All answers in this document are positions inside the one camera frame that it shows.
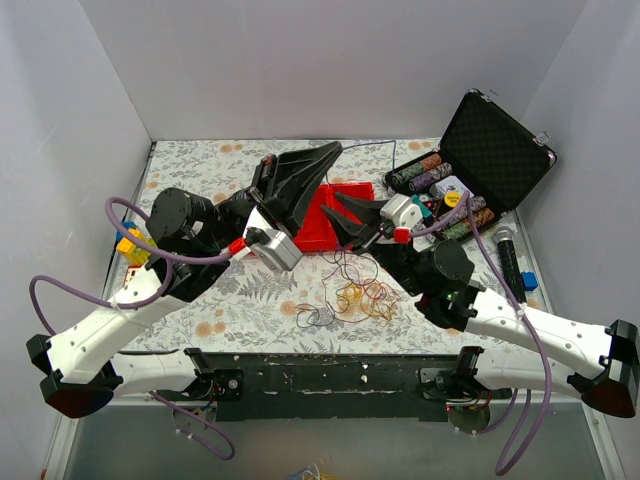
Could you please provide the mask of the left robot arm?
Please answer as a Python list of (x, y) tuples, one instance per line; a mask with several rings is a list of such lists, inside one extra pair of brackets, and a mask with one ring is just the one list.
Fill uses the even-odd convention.
[(173, 392), (200, 400), (222, 386), (224, 376), (197, 350), (134, 353), (127, 345), (207, 292), (246, 255), (273, 273), (294, 269), (302, 256), (295, 237), (342, 150), (333, 141), (269, 155), (244, 192), (217, 204), (179, 188), (162, 191), (143, 214), (150, 240), (140, 271), (67, 330), (28, 340), (30, 360), (44, 375), (44, 401), (77, 419), (121, 396)]

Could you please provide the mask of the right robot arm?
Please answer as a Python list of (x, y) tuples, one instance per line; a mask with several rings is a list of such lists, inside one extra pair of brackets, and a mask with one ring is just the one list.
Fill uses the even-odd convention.
[(609, 326), (562, 318), (473, 281), (474, 265), (455, 240), (418, 251), (412, 227), (420, 208), (407, 196), (367, 201), (343, 193), (347, 218), (324, 207), (341, 246), (366, 253), (411, 297), (432, 324), (484, 335), (526, 349), (515, 356), (465, 348), (452, 373), (464, 397), (501, 388), (557, 392), (609, 416), (632, 418), (639, 395), (639, 330), (626, 321)]

